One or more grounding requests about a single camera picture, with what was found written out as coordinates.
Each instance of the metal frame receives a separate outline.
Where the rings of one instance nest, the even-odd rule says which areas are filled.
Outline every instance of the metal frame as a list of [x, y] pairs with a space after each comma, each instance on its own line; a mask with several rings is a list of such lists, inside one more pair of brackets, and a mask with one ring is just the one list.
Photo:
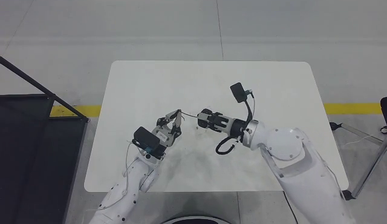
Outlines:
[[[20, 69], [18, 69], [16, 66], [14, 66], [13, 64], [11, 64], [9, 61], [7, 61], [6, 59], [4, 59], [3, 57], [0, 56], [0, 64], [2, 64], [4, 67], [8, 68], [10, 71], [12, 71], [14, 74], [18, 75], [19, 77], [21, 77], [22, 79], [24, 79], [25, 81], [27, 81], [28, 83], [32, 84], [34, 87], [36, 87], [37, 89], [41, 90], [41, 92], [43, 92], [43, 94], [29, 94], [28, 96], [31, 97], [31, 96], [44, 96], [46, 95], [49, 102], [50, 102], [50, 106], [48, 109], [47, 109], [47, 112], [45, 113], [45, 118], [46, 120], [44, 121], [44, 123], [42, 124], [42, 129], [41, 129], [41, 133], [43, 133], [46, 125], [47, 125], [47, 122], [50, 118], [50, 113], [51, 113], [51, 109], [52, 109], [52, 106], [54, 104], [54, 101], [57, 101], [58, 103], [60, 103], [61, 105], [63, 105], [64, 107], [66, 107], [67, 109], [69, 109], [71, 112], [73, 112], [75, 115], [77, 116], [74, 116], [74, 117], [65, 117], [65, 118], [78, 118], [80, 119], [82, 122], [83, 122], [83, 136], [82, 136], [82, 140], [81, 140], [81, 144], [80, 144], [80, 148], [79, 148], [79, 152], [78, 152], [78, 155], [77, 155], [77, 162], [76, 162], [76, 167], [75, 167], [75, 172], [73, 174], [73, 179], [71, 181], [71, 188], [70, 188], [70, 191], [69, 191], [69, 196], [67, 198], [67, 205], [66, 205], [66, 208], [65, 208], [65, 212], [64, 212], [64, 217], [63, 217], [63, 223], [65, 223], [65, 220], [66, 220], [66, 216], [67, 216], [67, 212], [68, 212], [68, 206], [70, 204], [70, 198], [71, 198], [71, 193], [73, 192], [73, 185], [74, 185], [74, 181], [75, 181], [75, 177], [76, 177], [76, 173], [77, 173], [77, 167], [78, 167], [78, 164], [79, 164], [79, 159], [80, 159], [80, 154], [82, 152], [82, 147], [83, 147], [83, 140], [84, 140], [84, 137], [85, 137], [85, 133], [86, 133], [86, 128], [87, 128], [87, 123], [89, 122], [89, 118], [87, 118], [85, 115], [83, 115], [81, 112], [77, 111], [74, 107], [72, 107], [71, 105], [69, 105], [68, 103], [66, 103], [63, 99], [61, 99], [60, 97], [58, 97], [56, 94], [54, 94], [53, 92], [51, 92], [50, 90], [48, 90], [47, 88], [45, 88], [43, 85], [41, 85], [40, 83], [38, 83], [36, 80], [34, 80], [32, 77], [30, 77], [29, 75], [27, 75], [26, 73], [24, 73], [23, 71], [21, 71]], [[13, 97], [25, 97], [25, 95], [12, 95]], [[36, 145], [36, 148], [33, 150], [33, 156], [36, 155], [36, 151], [37, 149], [39, 148], [39, 144]], [[26, 173], [29, 173], [33, 167], [33, 162], [35, 160], [35, 157], [32, 157], [30, 159], [30, 164], [29, 164], [29, 168], [27, 168], [26, 170]], [[27, 182], [28, 182], [28, 179], [29, 179], [29, 174], [25, 174], [25, 179], [24, 179], [24, 184], [25, 185]], [[23, 187], [23, 190], [21, 191], [20, 195], [17, 196], [17, 198], [19, 199], [19, 203], [18, 203], [18, 206], [20, 205], [21, 203], [21, 198], [24, 194], [24, 187]], [[16, 220], [16, 217], [18, 215], [18, 211], [19, 211], [19, 207], [16, 208], [17, 211], [15, 212], [15, 216], [13, 218], [13, 220]]]
[[362, 177], [356, 184], [355, 188], [351, 191], [345, 190], [343, 191], [344, 197], [346, 200], [354, 200], [357, 199], [360, 192], [362, 191], [363, 187], [365, 186], [365, 183], [368, 181], [369, 177], [371, 176], [372, 172], [375, 170], [377, 164], [380, 162], [380, 160], [383, 158], [387, 151], [387, 137], [384, 138], [384, 140], [380, 140], [374, 136], [371, 136], [367, 133], [364, 133], [363, 131], [360, 131], [358, 129], [355, 129], [347, 124], [341, 123], [336, 124], [334, 122], [330, 122], [332, 131], [335, 131], [338, 128], [343, 128], [359, 137], [363, 137], [365, 140], [372, 142], [379, 146], [378, 152], [375, 155], [375, 158], [373, 158], [372, 162], [369, 164], [367, 169], [364, 171]]
[[9, 70], [11, 70], [12, 72], [14, 72], [14, 74], [18, 75], [19, 77], [21, 77], [22, 79], [24, 79], [28, 83], [35, 86], [37, 89], [41, 90], [41, 92], [45, 93], [48, 97], [52, 98], [53, 100], [57, 101], [58, 103], [60, 103], [61, 105], [63, 105], [64, 107], [66, 107], [67, 109], [72, 111], [74, 114], [79, 116], [82, 120], [85, 120], [86, 122], [89, 121], [89, 119], [85, 115], [83, 115], [81, 112], [77, 111], [74, 107], [72, 107], [71, 105], [66, 103], [64, 100], [59, 98], [56, 94], [54, 94], [53, 92], [51, 92], [50, 90], [45, 88], [43, 85], [38, 83], [36, 80], [34, 80], [32, 77], [30, 77], [29, 75], [24, 73], [22, 70], [18, 69], [16, 66], [11, 64], [9, 61], [5, 60], [3, 57], [0, 57], [0, 64], [2, 64], [4, 67], [6, 67]]

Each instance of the black metal pole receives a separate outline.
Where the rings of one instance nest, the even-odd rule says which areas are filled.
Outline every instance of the black metal pole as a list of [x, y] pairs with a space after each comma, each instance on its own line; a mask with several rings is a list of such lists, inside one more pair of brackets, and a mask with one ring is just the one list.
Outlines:
[[2, 64], [4, 67], [8, 68], [9, 70], [11, 70], [12, 72], [14, 72], [16, 75], [18, 75], [19, 77], [21, 77], [22, 79], [24, 79], [25, 81], [27, 81], [28, 83], [32, 84], [33, 86], [35, 86], [36, 88], [38, 88], [39, 90], [41, 90], [41, 92], [45, 93], [46, 95], [48, 95], [49, 97], [52, 97], [54, 100], [58, 101], [58, 103], [60, 103], [61, 105], [63, 105], [64, 107], [66, 107], [67, 109], [69, 109], [70, 111], [72, 111], [74, 114], [76, 114], [77, 116], [81, 117], [83, 120], [85, 121], [88, 121], [89, 119], [83, 115], [81, 112], [77, 111], [74, 107], [72, 107], [71, 105], [69, 105], [68, 103], [66, 103], [64, 100], [62, 100], [61, 98], [59, 98], [58, 96], [56, 96], [56, 94], [54, 94], [53, 92], [51, 92], [50, 90], [48, 90], [47, 88], [45, 88], [43, 85], [41, 85], [40, 83], [38, 83], [36, 80], [34, 80], [32, 77], [30, 77], [29, 75], [27, 75], [26, 73], [24, 73], [22, 70], [18, 69], [16, 66], [14, 66], [13, 64], [11, 64], [9, 61], [5, 60], [3, 57], [0, 57], [0, 64]]

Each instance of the black cable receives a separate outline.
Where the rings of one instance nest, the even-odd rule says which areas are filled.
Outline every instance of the black cable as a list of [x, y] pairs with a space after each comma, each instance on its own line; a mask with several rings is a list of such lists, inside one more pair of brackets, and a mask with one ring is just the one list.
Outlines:
[[292, 208], [292, 207], [290, 206], [290, 204], [289, 204], [288, 197], [286, 197], [285, 191], [283, 191], [283, 193], [284, 193], [284, 196], [285, 196], [285, 200], [286, 200], [286, 202], [288, 203], [288, 206], [289, 206], [289, 208], [290, 208], [290, 211], [291, 211], [291, 213], [293, 214], [294, 220], [295, 220], [296, 223], [298, 224], [298, 220], [297, 220], [296, 214], [294, 213], [293, 208]]
[[219, 149], [221, 148], [221, 146], [222, 146], [223, 144], [225, 144], [225, 143], [226, 143], [228, 140], [230, 140], [230, 139], [232, 139], [232, 137], [226, 137], [225, 139], [223, 139], [223, 140], [218, 144], [218, 146], [216, 146], [215, 151], [216, 151], [217, 154], [219, 154], [219, 155], [226, 155], [226, 154], [229, 154], [229, 153], [234, 149], [235, 145], [233, 144], [227, 151], [225, 151], [225, 152], [220, 152], [220, 151], [219, 151]]
[[187, 113], [184, 113], [184, 112], [182, 112], [182, 111], [181, 111], [181, 113], [182, 113], [182, 114], [185, 114], [185, 115], [187, 115], [187, 116], [193, 117], [193, 118], [197, 118], [197, 116], [193, 116], [193, 115], [191, 115], [191, 114], [187, 114]]
[[247, 103], [247, 101], [245, 101], [244, 103], [246, 104], [247, 112], [248, 112], [247, 120], [246, 120], [246, 127], [247, 127], [249, 122], [253, 119], [253, 113], [252, 113], [252, 109], [250, 109], [249, 103]]

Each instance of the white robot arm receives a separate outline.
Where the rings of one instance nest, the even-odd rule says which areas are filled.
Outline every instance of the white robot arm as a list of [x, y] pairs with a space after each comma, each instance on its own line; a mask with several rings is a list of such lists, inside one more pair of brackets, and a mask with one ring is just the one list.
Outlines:
[[[310, 223], [355, 223], [335, 175], [314, 149], [307, 135], [298, 128], [266, 129], [262, 122], [251, 120], [246, 100], [252, 92], [244, 91], [240, 83], [231, 86], [231, 90], [238, 102], [246, 103], [249, 111], [247, 121], [212, 113], [208, 109], [198, 114], [199, 126], [228, 135], [217, 146], [216, 152], [229, 154], [233, 146], [225, 152], [220, 151], [220, 147], [230, 139], [240, 141], [251, 150], [260, 148], [286, 195]], [[280, 168], [276, 161], [288, 162], [290, 165]]]
[[[170, 129], [167, 124], [172, 120], [174, 123]], [[90, 224], [119, 224], [127, 220], [137, 203], [139, 191], [147, 192], [157, 180], [158, 167], [164, 159], [165, 149], [181, 136], [180, 125], [181, 110], [176, 110], [159, 118], [152, 132], [140, 127], [134, 133], [130, 144], [138, 147], [139, 154], [130, 165], [126, 163], [122, 178], [102, 200]]]

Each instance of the cable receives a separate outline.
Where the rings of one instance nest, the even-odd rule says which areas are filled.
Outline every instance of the cable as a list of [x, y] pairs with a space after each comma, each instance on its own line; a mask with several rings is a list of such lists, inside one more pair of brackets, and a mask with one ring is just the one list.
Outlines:
[[215, 148], [215, 152], [219, 155], [226, 155], [226, 154], [229, 154], [234, 148], [235, 148], [235, 145], [233, 144], [227, 151], [225, 152], [220, 152], [219, 149], [221, 148], [221, 146], [223, 144], [225, 144], [228, 140], [232, 139], [232, 137], [226, 137], [225, 139], [223, 139], [219, 144], [218, 146], [216, 146]]
[[187, 115], [187, 116], [193, 117], [193, 118], [197, 118], [197, 116], [193, 116], [193, 115], [191, 115], [191, 114], [187, 114], [187, 113], [184, 113], [184, 112], [182, 112], [182, 111], [181, 111], [181, 113], [182, 113], [182, 114], [185, 114], [185, 115]]
[[351, 144], [351, 143], [357, 143], [357, 142], [360, 142], [361, 140], [366, 139], [367, 137], [373, 137], [373, 136], [375, 136], [375, 135], [377, 135], [378, 133], [381, 133], [381, 132], [382, 132], [382, 131], [378, 131], [378, 132], [375, 133], [375, 134], [372, 134], [372, 135], [363, 137], [363, 138], [361, 138], [360, 140], [357, 140], [357, 141], [355, 141], [355, 142], [347, 142], [346, 144], [343, 144], [343, 146], [345, 146], [345, 145], [347, 145], [347, 144]]
[[291, 205], [290, 205], [290, 203], [288, 201], [288, 197], [286, 197], [285, 191], [283, 191], [283, 193], [284, 193], [284, 196], [285, 196], [285, 200], [288, 203], [288, 206], [290, 208], [290, 211], [293, 214], [294, 220], [296, 221], [296, 224], [298, 224], [298, 220], [297, 220], [296, 214], [294, 213], [293, 208], [291, 207]]
[[255, 98], [254, 97], [253, 97], [253, 101], [254, 101], [254, 106], [253, 106], [253, 119], [254, 119], [254, 115], [255, 115]]
[[124, 196], [126, 196], [126, 194], [128, 193], [128, 186], [129, 186], [129, 174], [128, 174], [128, 169], [130, 168], [130, 166], [132, 165], [132, 163], [129, 165], [128, 167], [128, 153], [129, 153], [129, 147], [132, 145], [132, 142], [129, 142], [129, 145], [128, 145], [128, 148], [126, 149], [126, 157], [125, 157], [125, 173], [126, 174], [126, 187], [125, 187], [125, 194], [122, 194], [122, 197], [120, 199], [118, 199], [118, 201], [114, 202], [113, 204], [111, 205], [108, 205], [108, 206], [104, 206], [102, 208], [98, 208], [97, 210], [103, 210], [103, 209], [108, 209], [112, 206], [114, 206], [115, 204], [119, 203], [123, 198]]
[[247, 100], [244, 102], [247, 107], [247, 120], [246, 120], [246, 126], [249, 124], [249, 122], [253, 119], [252, 109], [250, 109], [249, 103], [247, 103]]

